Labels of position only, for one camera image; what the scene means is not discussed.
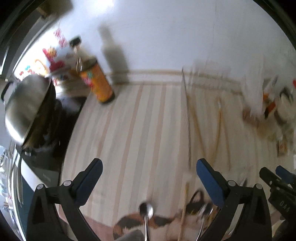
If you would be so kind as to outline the white plastic bag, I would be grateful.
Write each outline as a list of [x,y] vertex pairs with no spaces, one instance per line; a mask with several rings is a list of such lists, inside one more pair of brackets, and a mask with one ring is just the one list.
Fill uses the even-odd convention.
[[253,116],[263,114],[265,105],[275,99],[278,75],[265,69],[266,57],[259,54],[249,63],[241,80],[241,91]]

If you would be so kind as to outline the striped cat placemat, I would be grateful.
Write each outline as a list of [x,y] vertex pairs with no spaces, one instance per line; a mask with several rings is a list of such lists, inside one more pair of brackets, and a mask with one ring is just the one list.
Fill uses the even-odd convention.
[[[72,180],[94,158],[103,173],[81,212],[94,221],[102,240],[113,240],[133,229],[143,229],[139,205],[152,202],[152,240],[177,240],[185,184],[187,202],[202,189],[189,150],[188,109],[180,85],[122,85],[116,99],[103,105],[90,94],[79,114],[67,148],[61,179]],[[292,168],[292,157],[279,157],[276,142],[264,138],[265,127],[255,128],[242,119],[230,133],[238,139],[242,161],[250,174],[248,186],[260,183],[259,170],[278,165]],[[183,224],[184,240],[194,240],[196,209]]]

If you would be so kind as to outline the steel spoon on cat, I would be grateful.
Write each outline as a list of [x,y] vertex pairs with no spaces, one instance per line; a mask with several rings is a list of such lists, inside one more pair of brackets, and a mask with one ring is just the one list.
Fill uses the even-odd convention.
[[201,237],[203,229],[204,229],[205,221],[210,216],[213,209],[214,209],[214,207],[213,207],[212,203],[207,203],[207,204],[203,205],[203,207],[200,209],[201,227],[200,227],[199,233],[196,237],[196,241],[198,241],[199,238]]

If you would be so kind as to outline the dark soy sauce bottle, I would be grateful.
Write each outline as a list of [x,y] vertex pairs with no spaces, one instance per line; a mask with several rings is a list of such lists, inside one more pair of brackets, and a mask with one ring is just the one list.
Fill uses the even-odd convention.
[[82,53],[79,36],[70,40],[69,45],[77,56],[75,69],[84,83],[90,87],[97,100],[101,103],[109,103],[114,100],[115,94],[104,75],[95,56],[87,56]]

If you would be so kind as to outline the black induction cooktop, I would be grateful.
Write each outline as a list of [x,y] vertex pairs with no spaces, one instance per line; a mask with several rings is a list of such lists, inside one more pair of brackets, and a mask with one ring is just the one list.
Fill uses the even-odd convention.
[[23,197],[23,176],[21,167],[27,165],[33,174],[47,187],[59,184],[62,164],[75,123],[87,97],[61,97],[56,99],[45,130],[39,138],[39,146],[22,150],[16,146],[14,161],[16,164],[16,196]]

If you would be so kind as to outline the clear acrylic tray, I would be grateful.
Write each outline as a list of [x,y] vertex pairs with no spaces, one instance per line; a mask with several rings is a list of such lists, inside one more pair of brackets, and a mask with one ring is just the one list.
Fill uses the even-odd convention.
[[[195,60],[182,68],[182,83],[186,98],[191,97],[202,140],[206,149],[205,159],[214,167],[221,168],[226,176],[240,185],[246,185],[250,170],[240,155],[238,139],[230,132],[239,126],[242,92],[240,83],[229,78],[230,68],[216,62]],[[231,153],[231,170],[227,168],[225,136],[220,124],[219,102],[222,103]],[[192,119],[189,120],[189,150],[191,165],[201,157],[198,138],[195,136]]]

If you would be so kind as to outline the stainless steel wok lid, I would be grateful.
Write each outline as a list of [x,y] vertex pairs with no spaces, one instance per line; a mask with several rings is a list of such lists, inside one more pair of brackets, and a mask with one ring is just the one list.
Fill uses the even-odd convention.
[[8,81],[1,93],[4,104],[4,125],[11,138],[23,145],[38,111],[50,90],[49,78],[33,74],[21,82]]

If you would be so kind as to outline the white plastic cup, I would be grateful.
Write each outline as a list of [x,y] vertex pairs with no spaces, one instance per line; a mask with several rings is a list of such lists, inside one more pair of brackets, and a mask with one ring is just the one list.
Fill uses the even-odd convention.
[[290,121],[295,116],[293,97],[290,94],[281,93],[276,103],[276,112],[283,121]]

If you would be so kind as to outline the chopstick with yellow band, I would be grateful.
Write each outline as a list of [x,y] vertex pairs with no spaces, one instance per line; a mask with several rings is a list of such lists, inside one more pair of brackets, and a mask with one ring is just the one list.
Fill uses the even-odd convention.
[[180,220],[180,231],[178,234],[177,241],[181,241],[182,235],[183,235],[183,224],[184,224],[185,216],[186,216],[186,206],[187,206],[187,198],[188,198],[188,193],[189,193],[189,186],[190,186],[189,182],[186,182],[185,193],[184,193],[184,203],[183,203],[182,215],[181,215],[181,220]]

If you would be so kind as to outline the chopstick with grey band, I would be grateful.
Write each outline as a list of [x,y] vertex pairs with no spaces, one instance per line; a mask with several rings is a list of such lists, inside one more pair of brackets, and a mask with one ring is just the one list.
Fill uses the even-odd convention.
[[225,147],[226,147],[226,153],[227,153],[227,168],[230,171],[231,170],[231,153],[230,153],[229,138],[228,138],[228,134],[227,134],[227,128],[226,128],[226,123],[224,120],[221,102],[219,102],[219,114],[220,114],[220,124],[222,126],[222,129],[224,131],[224,136],[225,136]]

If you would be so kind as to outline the small red white box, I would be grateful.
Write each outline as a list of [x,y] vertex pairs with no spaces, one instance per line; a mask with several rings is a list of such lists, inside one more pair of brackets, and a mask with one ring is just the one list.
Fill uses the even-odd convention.
[[277,141],[277,155],[286,156],[288,154],[287,141],[284,138],[281,138]]

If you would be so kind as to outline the steel spoon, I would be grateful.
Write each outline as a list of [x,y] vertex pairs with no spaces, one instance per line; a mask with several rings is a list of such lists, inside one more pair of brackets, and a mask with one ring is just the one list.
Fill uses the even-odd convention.
[[198,241],[199,238],[201,237],[203,229],[204,229],[205,221],[210,216],[213,209],[214,209],[214,207],[213,207],[212,203],[207,203],[207,204],[203,205],[203,207],[200,209],[201,227],[200,227],[199,233],[196,237],[196,241]]
[[143,202],[143,203],[140,204],[138,210],[139,210],[140,216],[144,219],[144,228],[145,228],[144,240],[145,241],[150,241],[150,238],[149,238],[149,220],[154,215],[154,208],[153,208],[151,203]]

